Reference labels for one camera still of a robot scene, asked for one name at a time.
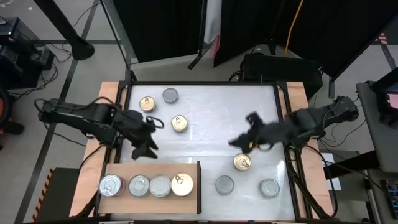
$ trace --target orange cable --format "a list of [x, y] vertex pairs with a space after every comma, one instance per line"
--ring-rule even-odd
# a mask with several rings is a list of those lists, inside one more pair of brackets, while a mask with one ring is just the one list
[[290, 26], [289, 35], [287, 36], [287, 42], [286, 42], [286, 48], [285, 48], [285, 56], [287, 55], [287, 49], [288, 49], [288, 47], [289, 47], [290, 35], [291, 35], [291, 33], [292, 33], [292, 29], [293, 29], [294, 23], [296, 22], [296, 18], [297, 18], [297, 16], [299, 15], [299, 12], [300, 12], [300, 9], [301, 9], [301, 5], [303, 4], [303, 2], [304, 2], [304, 0], [301, 0], [301, 1], [300, 1], [300, 4], [298, 5], [298, 8], [297, 8], [296, 15], [294, 16], [292, 25]]

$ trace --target tin can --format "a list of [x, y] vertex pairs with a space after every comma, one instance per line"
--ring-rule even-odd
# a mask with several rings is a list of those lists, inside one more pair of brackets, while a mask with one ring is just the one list
[[177, 174], [172, 180], [172, 190], [177, 196], [187, 196], [193, 189], [193, 180], [188, 174]]
[[143, 197], [149, 191], [149, 179], [144, 175], [136, 175], [130, 180], [130, 194], [135, 197]]
[[173, 88], [163, 91], [163, 99], [166, 103], [175, 103], [178, 100], [178, 92]]
[[280, 187], [276, 180], [265, 179], [260, 182], [260, 193], [266, 198], [274, 198], [279, 195]]
[[234, 158], [234, 166], [239, 171], [248, 170], [251, 167], [251, 159], [246, 154], [238, 154]]
[[174, 131], [181, 133], [187, 129], [188, 120], [182, 115], [177, 115], [172, 119], [172, 127]]
[[171, 191], [169, 177], [164, 174], [158, 174], [150, 180], [149, 190], [155, 197], [166, 197]]
[[221, 195], [228, 195], [234, 190], [235, 184], [230, 176], [222, 175], [216, 181], [216, 190]]
[[105, 197], [117, 197], [126, 189], [126, 181], [114, 174], [104, 176], [99, 183], [99, 193]]
[[139, 102], [139, 107], [145, 112], [145, 113], [151, 113], [156, 109], [156, 104], [155, 104], [155, 99], [153, 99], [150, 96], [145, 96], [142, 98]]

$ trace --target gray floor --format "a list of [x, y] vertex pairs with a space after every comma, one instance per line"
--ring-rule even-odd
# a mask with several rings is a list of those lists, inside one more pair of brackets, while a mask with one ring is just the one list
[[[74, 24], [81, 13], [92, 5], [93, 0], [56, 0], [56, 3]], [[40, 39], [63, 39], [33, 0], [14, 0], [12, 4], [0, 7], [0, 15], [20, 17]], [[83, 32], [87, 15], [83, 16], [76, 26], [79, 34]], [[111, 29], [100, 7], [96, 10], [88, 39], [113, 40]], [[124, 62], [117, 45], [96, 45], [95, 48], [96, 53], [92, 58], [78, 62], [66, 101], [87, 103], [98, 95], [102, 81], [122, 80], [124, 78]], [[261, 52], [268, 54], [266, 47], [261, 47], [261, 49]], [[59, 50], [54, 48], [52, 50], [60, 59], [67, 56]], [[389, 50], [392, 56], [398, 60], [398, 46], [389, 46]], [[282, 52], [281, 48], [277, 49], [278, 55], [283, 55]], [[132, 69], [136, 72], [139, 80], [227, 80], [234, 71], [239, 69], [242, 55], [216, 68], [212, 68], [212, 59], [205, 57], [193, 70], [186, 69], [194, 58], [195, 56], [186, 56], [167, 61], [140, 63], [134, 65]], [[44, 90], [35, 91], [16, 103], [14, 119], [25, 125], [25, 132], [16, 137], [1, 136], [0, 140], [5, 145], [5, 148], [0, 151], [0, 177], [5, 180], [0, 184], [0, 192], [2, 192], [0, 194], [0, 217], [3, 223], [14, 222], [47, 133], [42, 123], [37, 119], [33, 101], [36, 98], [58, 98], [71, 63], [72, 59], [64, 63], [55, 63], [59, 70], [58, 78]], [[378, 80], [390, 71], [391, 69], [380, 46], [372, 45], [337, 79], [335, 84], [336, 95], [345, 95], [356, 99], [355, 84], [357, 82]], [[326, 85], [318, 92], [315, 106], [323, 106], [331, 101], [327, 97], [328, 82], [326, 75], [324, 81]], [[357, 121], [337, 126], [334, 131], [336, 140], [342, 141], [348, 132], [362, 123], [363, 119], [361, 111]], [[85, 137], [78, 131], [66, 126], [58, 125], [56, 132], [82, 143], [86, 141]], [[337, 148], [360, 152], [372, 150], [373, 146], [366, 125], [351, 134], [345, 143]], [[57, 136], [53, 137], [24, 219], [25, 222], [30, 221], [49, 169], [52, 167], [78, 167], [83, 152], [84, 149], [81, 146], [67, 142]], [[343, 220], [358, 221], [367, 216], [363, 203], [339, 201], [339, 206], [338, 217]]]

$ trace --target can lid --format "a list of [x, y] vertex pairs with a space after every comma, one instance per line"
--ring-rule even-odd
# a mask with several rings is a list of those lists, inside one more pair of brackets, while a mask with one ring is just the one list
[[260, 192], [264, 197], [274, 198], [279, 195], [279, 191], [279, 184], [274, 179], [265, 179], [260, 183]]
[[172, 119], [172, 126], [175, 131], [185, 131], [188, 126], [188, 121], [184, 116], [177, 115]]
[[177, 174], [172, 180], [172, 190], [175, 195], [187, 196], [193, 189], [193, 180], [188, 174]]
[[133, 196], [142, 197], [149, 190], [149, 179], [144, 175], [136, 175], [129, 184], [129, 191]]
[[175, 103], [178, 100], [178, 92], [174, 88], [163, 91], [163, 99], [166, 103]]
[[145, 96], [139, 102], [139, 107], [145, 112], [152, 111], [155, 109], [155, 100], [150, 96]]
[[234, 165], [238, 170], [248, 170], [251, 167], [251, 159], [246, 154], [238, 154], [234, 158]]
[[216, 190], [222, 195], [228, 195], [234, 190], [234, 181], [227, 175], [222, 175], [216, 181]]
[[156, 197], [164, 197], [170, 193], [170, 179], [164, 175], [159, 174], [154, 176], [149, 183], [150, 192]]
[[99, 192], [106, 197], [115, 196], [121, 188], [120, 177], [114, 174], [104, 176], [99, 183]]

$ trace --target electronic device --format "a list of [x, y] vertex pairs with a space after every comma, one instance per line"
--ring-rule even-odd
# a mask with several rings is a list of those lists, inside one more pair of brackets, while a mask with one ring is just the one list
[[380, 123], [396, 129], [398, 127], [398, 68], [369, 85], [376, 94]]
[[397, 180], [382, 180], [382, 187], [388, 192], [390, 197], [387, 198], [388, 206], [391, 214], [395, 219], [398, 219], [398, 181]]
[[54, 54], [34, 45], [37, 36], [20, 19], [6, 19], [0, 24], [0, 82], [8, 90], [35, 88], [42, 71], [51, 69]]

